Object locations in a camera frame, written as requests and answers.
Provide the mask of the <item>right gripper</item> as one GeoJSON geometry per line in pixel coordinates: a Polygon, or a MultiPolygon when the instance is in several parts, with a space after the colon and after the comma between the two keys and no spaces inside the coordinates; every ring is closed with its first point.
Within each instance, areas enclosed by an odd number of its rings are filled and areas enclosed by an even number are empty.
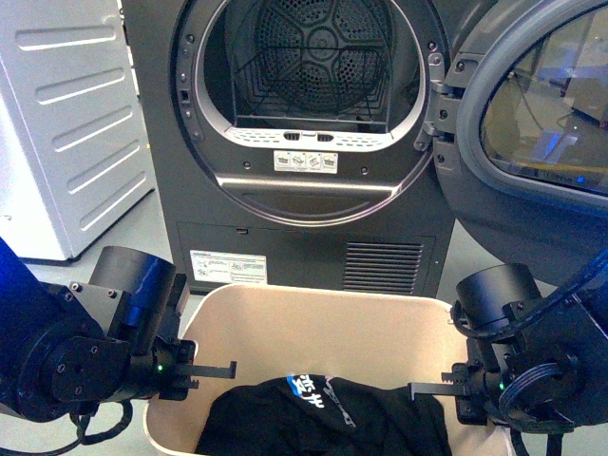
{"type": "Polygon", "coordinates": [[[451,372],[441,374],[441,383],[412,382],[408,384],[412,400],[417,395],[456,397],[456,415],[463,425],[486,426],[488,422],[502,425],[499,412],[503,374],[493,352],[473,353],[465,363],[455,363],[451,372]]]}

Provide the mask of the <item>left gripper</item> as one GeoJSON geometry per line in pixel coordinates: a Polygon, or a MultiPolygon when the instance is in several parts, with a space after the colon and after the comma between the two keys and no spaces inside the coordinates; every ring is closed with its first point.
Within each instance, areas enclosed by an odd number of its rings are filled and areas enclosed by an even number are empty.
{"type": "MultiPolygon", "coordinates": [[[[189,296],[186,275],[177,274],[159,327],[152,336],[150,351],[131,356],[132,399],[150,399],[158,395],[161,399],[182,401],[187,397],[188,388],[182,385],[185,375],[179,375],[177,366],[191,362],[194,356],[194,344],[179,339],[178,335],[189,296]]],[[[194,377],[235,379],[236,374],[236,361],[231,361],[227,367],[189,366],[189,375],[194,377]]]]}

